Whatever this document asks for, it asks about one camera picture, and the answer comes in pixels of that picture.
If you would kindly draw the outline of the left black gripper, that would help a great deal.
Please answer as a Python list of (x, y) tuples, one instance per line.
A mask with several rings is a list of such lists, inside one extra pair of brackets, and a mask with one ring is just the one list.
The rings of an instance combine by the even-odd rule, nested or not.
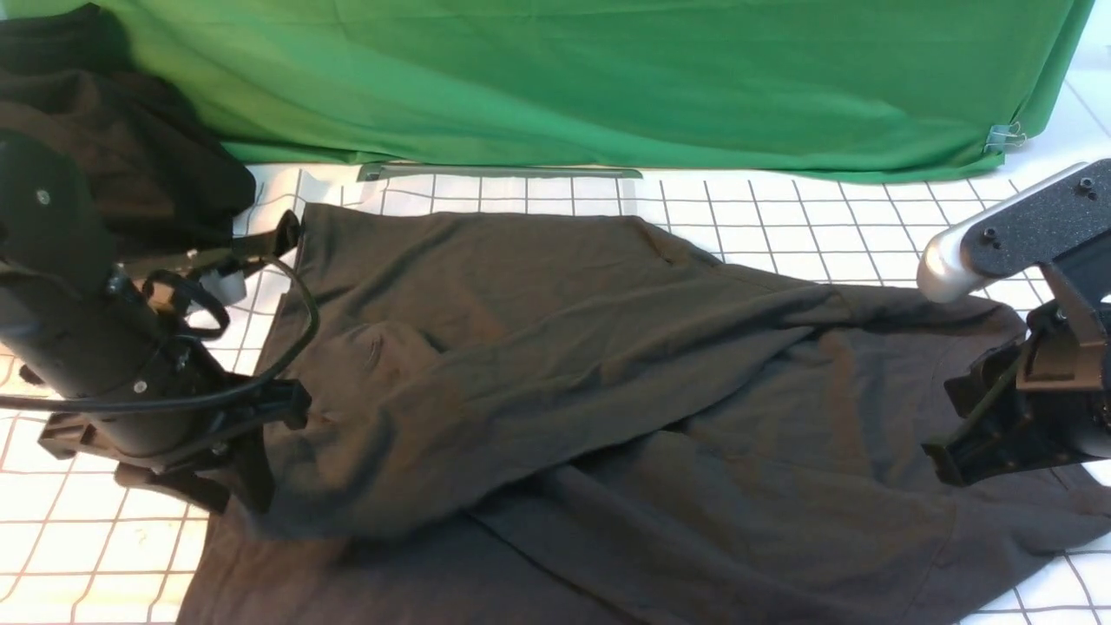
[(266, 424), (302, 430), (311, 396), (277, 365), (256, 377), (228, 372), (201, 340), (176, 335), (130, 281), (81, 290), (47, 278), (4, 278), (3, 343), (56, 399), (4, 396), (6, 411), (48, 414), (52, 454), (186, 460), (163, 472), (116, 466), (123, 488), (170, 496), (217, 515), (232, 501), (253, 513), (273, 503)]

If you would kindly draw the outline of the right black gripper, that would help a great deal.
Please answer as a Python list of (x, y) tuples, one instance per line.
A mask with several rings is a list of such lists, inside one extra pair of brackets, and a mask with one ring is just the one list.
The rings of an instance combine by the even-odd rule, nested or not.
[(1108, 458), (1108, 305), (1099, 343), (1075, 339), (1061, 309), (1027, 321), (1030, 336), (985, 352), (943, 389), (962, 423), (922, 451), (944, 485)]

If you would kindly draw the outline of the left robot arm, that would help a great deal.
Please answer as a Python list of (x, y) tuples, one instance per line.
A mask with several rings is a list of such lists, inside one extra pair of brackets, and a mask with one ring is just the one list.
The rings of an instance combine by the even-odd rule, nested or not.
[[(314, 299), (280, 258), (298, 236), (288, 211), (269, 234), (156, 260), (134, 282), (76, 163), (4, 131), (3, 344), (58, 399), (4, 396), (3, 409), (47, 412), (38, 443), (48, 454), (114, 460), (123, 487), (209, 513), (231, 498), (266, 513), (276, 482), (263, 430), (306, 427), (309, 392), (281, 373), (320, 327)], [(308, 324), (276, 365), (240, 375), (206, 349), (229, 317), (200, 278), (266, 265), (299, 290)]]

